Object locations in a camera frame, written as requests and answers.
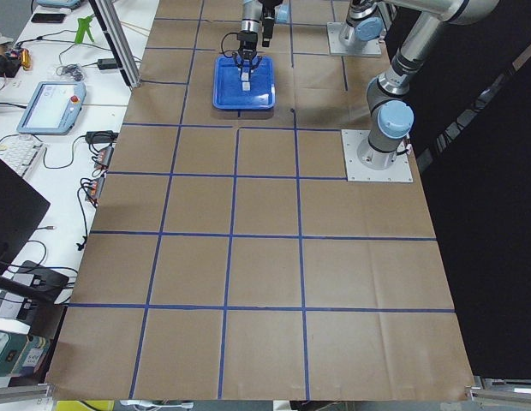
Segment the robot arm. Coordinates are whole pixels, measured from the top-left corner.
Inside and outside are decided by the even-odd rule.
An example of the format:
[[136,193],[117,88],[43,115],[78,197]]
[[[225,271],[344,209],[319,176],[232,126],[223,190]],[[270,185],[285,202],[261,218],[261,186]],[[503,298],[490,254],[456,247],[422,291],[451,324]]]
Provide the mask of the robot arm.
[[[280,1],[244,1],[241,30],[236,34],[240,47],[233,53],[238,66],[256,60],[257,44],[270,44],[273,28],[281,10]],[[419,11],[391,66],[372,79],[367,87],[367,103],[372,127],[367,140],[360,143],[357,155],[373,170],[386,170],[400,154],[401,141],[409,134],[414,112],[402,98],[408,93],[412,78],[419,72],[440,34],[449,24],[469,25],[489,15],[496,1],[395,1],[395,5]]]
[[[289,10],[283,1],[260,1],[262,23],[262,46],[268,47],[274,33],[275,24],[286,22]],[[338,32],[338,41],[344,46],[356,45],[377,39],[383,31],[383,21],[376,16],[376,1],[351,1],[346,20]]]

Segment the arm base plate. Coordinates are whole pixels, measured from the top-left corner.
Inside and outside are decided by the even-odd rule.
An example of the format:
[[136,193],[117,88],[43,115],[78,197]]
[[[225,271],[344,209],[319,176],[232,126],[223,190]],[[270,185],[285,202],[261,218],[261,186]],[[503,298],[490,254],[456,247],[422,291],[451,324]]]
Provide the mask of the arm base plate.
[[394,152],[382,153],[372,148],[368,135],[369,130],[341,130],[347,181],[412,183],[404,142]]
[[330,54],[333,56],[380,57],[382,54],[378,39],[358,39],[354,28],[345,22],[328,22],[326,31]]

